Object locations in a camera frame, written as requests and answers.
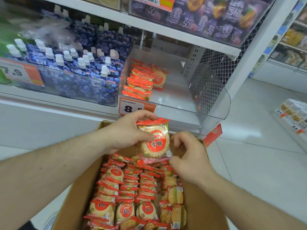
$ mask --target price tag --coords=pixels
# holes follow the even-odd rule
[[[175,2],[175,0],[136,0],[136,1],[144,2],[145,4],[166,10],[168,12],[172,11]],[[155,16],[156,15],[155,9],[149,11],[149,14]]]
[[[35,65],[27,65],[1,58],[0,69],[11,80],[44,86],[43,80]]]
[[[278,111],[276,111],[276,113],[279,115],[279,117],[285,117],[287,114],[282,110],[282,109],[279,109]]]
[[[136,101],[126,97],[120,97],[119,99],[118,111],[121,116],[135,112],[137,110],[148,110],[153,113],[155,109],[156,105],[147,103],[145,101]]]
[[[301,127],[298,126],[297,124],[292,125],[292,126],[291,126],[291,129],[292,129],[293,131],[295,131],[296,134],[301,134],[301,133],[304,132],[304,130],[301,129]]]

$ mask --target red circular logo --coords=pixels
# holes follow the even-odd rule
[[[122,207],[120,208],[120,213],[122,214],[123,217],[129,217],[132,215],[132,204],[131,203],[126,203],[123,204]]]
[[[98,211],[104,211],[105,209],[108,208],[109,205],[105,204],[105,203],[101,203],[101,202],[96,202],[95,203],[95,208],[98,210]]]
[[[152,152],[160,152],[164,149],[166,145],[166,136],[163,132],[154,130],[151,132],[154,134],[154,141],[147,142],[146,145]]]
[[[152,206],[151,203],[142,205],[142,210],[147,215],[150,215],[153,212],[153,208],[154,207]]]
[[[118,169],[111,169],[111,174],[113,174],[114,176],[121,176],[122,172]]]
[[[153,83],[155,83],[155,84],[161,84],[162,83],[163,77],[162,77],[161,74],[155,73],[153,76],[154,76]]]

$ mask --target white tile floor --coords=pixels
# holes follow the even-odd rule
[[[246,80],[208,154],[223,177],[307,223],[307,154],[270,115],[287,98],[307,102],[307,95]],[[0,159],[23,152],[0,147]],[[67,191],[32,219],[37,229],[59,210]]]

